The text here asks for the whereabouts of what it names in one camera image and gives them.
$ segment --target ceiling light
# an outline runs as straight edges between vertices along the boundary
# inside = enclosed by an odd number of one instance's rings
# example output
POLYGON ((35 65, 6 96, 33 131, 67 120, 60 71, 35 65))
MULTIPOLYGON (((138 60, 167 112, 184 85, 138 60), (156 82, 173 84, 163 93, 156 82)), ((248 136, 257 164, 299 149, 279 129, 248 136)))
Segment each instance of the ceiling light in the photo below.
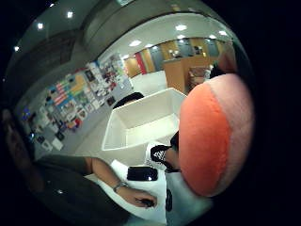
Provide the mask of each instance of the ceiling light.
POLYGON ((131 42, 131 44, 130 44, 130 46, 137 46, 137 45, 139 45, 141 43, 141 41, 140 40, 133 40, 132 42, 131 42))
POLYGON ((181 39, 185 38, 185 36, 184 35, 180 35, 177 38, 178 38, 178 40, 181 40, 181 39))
POLYGON ((226 31, 218 31, 219 34, 223 35, 223 36, 227 36, 226 31))
POLYGON ((185 29, 187 29, 187 26, 183 25, 183 24, 179 24, 179 25, 176 26, 176 29, 177 30, 185 30, 185 29))
POLYGON ((38 23, 38 30, 42 30, 43 27, 44 27, 43 23, 38 23))
POLYGON ((129 57, 129 55, 124 55, 123 57, 122 57, 122 59, 126 59, 126 58, 128 58, 129 57))
POLYGON ((72 18, 73 17, 73 12, 72 11, 68 11, 67 12, 67 18, 72 18))

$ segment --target orange cushion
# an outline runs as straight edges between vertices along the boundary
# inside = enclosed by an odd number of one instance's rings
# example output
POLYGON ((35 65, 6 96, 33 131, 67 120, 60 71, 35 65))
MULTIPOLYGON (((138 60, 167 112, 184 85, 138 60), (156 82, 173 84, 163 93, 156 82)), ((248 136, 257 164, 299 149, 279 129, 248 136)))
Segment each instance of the orange cushion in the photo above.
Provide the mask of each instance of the orange cushion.
POLYGON ((179 127, 182 176, 199 195, 210 196, 226 168, 230 126, 211 87, 195 87, 183 101, 179 127))

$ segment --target person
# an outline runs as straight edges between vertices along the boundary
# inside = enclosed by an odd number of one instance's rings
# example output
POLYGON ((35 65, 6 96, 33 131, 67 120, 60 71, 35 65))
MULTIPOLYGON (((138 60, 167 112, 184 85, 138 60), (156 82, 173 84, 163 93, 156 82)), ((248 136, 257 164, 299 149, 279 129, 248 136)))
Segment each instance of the person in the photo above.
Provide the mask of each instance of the person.
POLYGON ((156 197, 124 184, 102 159, 96 157, 46 155, 33 161, 30 147, 8 109, 1 111, 1 129, 12 161, 28 190, 57 216, 74 225, 121 225, 129 213, 119 207, 84 176, 94 173, 125 201, 147 207, 142 199, 156 197))

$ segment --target black phone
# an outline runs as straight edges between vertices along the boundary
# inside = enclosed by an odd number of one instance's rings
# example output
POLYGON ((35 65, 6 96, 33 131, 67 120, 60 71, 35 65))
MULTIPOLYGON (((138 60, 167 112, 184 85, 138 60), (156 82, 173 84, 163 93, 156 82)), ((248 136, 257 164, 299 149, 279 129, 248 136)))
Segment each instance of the black phone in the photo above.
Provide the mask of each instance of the black phone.
POLYGON ((156 181, 158 170, 151 167, 129 167, 127 179, 129 181, 156 181))

